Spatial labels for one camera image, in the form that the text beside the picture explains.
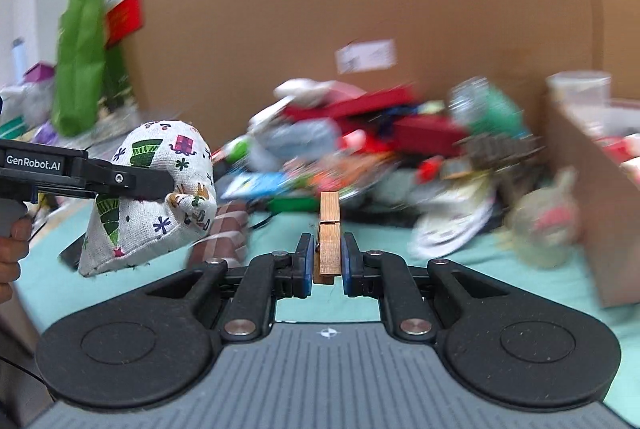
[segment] green bag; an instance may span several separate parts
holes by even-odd
[[[105,56],[106,66],[104,68],[102,95],[107,109],[113,113],[131,95],[131,86],[120,44],[117,43],[107,48]]]
[[[56,93],[51,123],[77,136],[98,119],[104,77],[104,0],[69,0],[60,17]]]

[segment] finger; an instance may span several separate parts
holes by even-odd
[[[14,289],[6,283],[0,284],[0,304],[6,303],[14,296]]]
[[[0,263],[17,263],[29,253],[27,241],[0,237]]]
[[[0,263],[0,283],[11,283],[20,277],[20,265],[17,263]]]
[[[29,241],[31,228],[31,218],[19,219],[11,226],[11,237],[18,241]]]

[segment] wooden clothespin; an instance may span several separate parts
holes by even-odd
[[[320,194],[318,244],[314,258],[314,283],[334,284],[342,274],[340,256],[340,201],[338,193]]]

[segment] teal tablecloth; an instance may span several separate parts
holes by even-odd
[[[155,281],[184,266],[186,250],[177,250],[148,265],[84,278],[69,270],[57,257],[87,225],[90,207],[65,220],[41,240],[24,260],[17,289],[36,328],[45,330],[70,313]],[[317,216],[282,214],[263,229],[254,232],[251,255],[272,250],[294,250],[300,234],[315,233]],[[346,223],[345,232],[353,232],[361,250],[382,249],[406,255],[410,231],[392,227],[372,227]],[[412,265],[420,261],[406,258]],[[495,236],[476,237],[451,259],[482,273],[506,281],[543,297],[584,311],[604,321],[617,335],[622,346],[622,364],[607,395],[606,404],[640,426],[640,305],[602,309],[587,266],[579,253],[571,262],[555,270],[536,270],[518,262],[509,251],[495,244]],[[305,300],[278,302],[278,320],[340,322],[379,319],[377,301],[370,298],[346,298],[338,279],[334,286],[315,285]]]

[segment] fabric bag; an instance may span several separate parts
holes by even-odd
[[[175,191],[163,201],[98,195],[79,263],[90,276],[141,265],[202,239],[216,216],[211,152],[184,122],[147,122],[129,133],[114,164],[168,171]]]
[[[62,136],[89,130],[98,118],[104,77],[104,0],[69,0],[60,17],[51,123]]]

